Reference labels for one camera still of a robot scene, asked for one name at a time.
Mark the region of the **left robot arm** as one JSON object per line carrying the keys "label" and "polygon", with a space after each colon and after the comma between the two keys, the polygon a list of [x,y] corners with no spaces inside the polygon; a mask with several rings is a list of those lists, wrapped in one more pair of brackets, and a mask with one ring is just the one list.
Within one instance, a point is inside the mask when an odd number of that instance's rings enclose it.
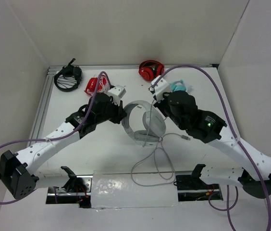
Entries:
{"label": "left robot arm", "polygon": [[124,94],[113,90],[98,92],[46,136],[44,142],[36,142],[16,153],[4,152],[0,156],[0,180],[14,199],[21,200],[33,192],[39,181],[34,173],[60,150],[93,132],[98,124],[106,121],[119,124],[126,117],[121,100]]}

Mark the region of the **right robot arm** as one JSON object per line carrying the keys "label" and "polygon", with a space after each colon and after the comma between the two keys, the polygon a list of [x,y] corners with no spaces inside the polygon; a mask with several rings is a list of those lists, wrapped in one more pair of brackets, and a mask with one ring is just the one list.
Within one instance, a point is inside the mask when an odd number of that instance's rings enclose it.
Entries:
{"label": "right robot arm", "polygon": [[225,184],[241,187],[249,195],[264,199],[271,195],[271,157],[243,139],[234,137],[226,122],[211,111],[200,110],[185,91],[164,92],[154,104],[165,117],[190,137],[208,144],[234,160],[237,168],[217,168],[198,164],[191,174],[192,185]]}

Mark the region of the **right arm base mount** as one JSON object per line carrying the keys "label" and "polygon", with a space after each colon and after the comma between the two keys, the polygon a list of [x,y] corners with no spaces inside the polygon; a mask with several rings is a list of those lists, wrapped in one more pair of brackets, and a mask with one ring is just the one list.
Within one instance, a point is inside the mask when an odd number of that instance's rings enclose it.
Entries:
{"label": "right arm base mount", "polygon": [[200,177],[205,164],[197,164],[192,172],[177,172],[173,185],[177,188],[179,202],[222,200],[218,184],[208,185]]}

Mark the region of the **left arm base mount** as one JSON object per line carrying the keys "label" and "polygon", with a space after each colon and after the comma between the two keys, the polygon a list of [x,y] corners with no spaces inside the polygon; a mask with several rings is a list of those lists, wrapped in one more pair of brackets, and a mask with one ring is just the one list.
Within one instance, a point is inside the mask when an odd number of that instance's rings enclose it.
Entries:
{"label": "left arm base mount", "polygon": [[91,208],[92,175],[76,175],[69,167],[61,166],[68,180],[63,186],[48,187],[46,204],[78,204],[80,208]]}

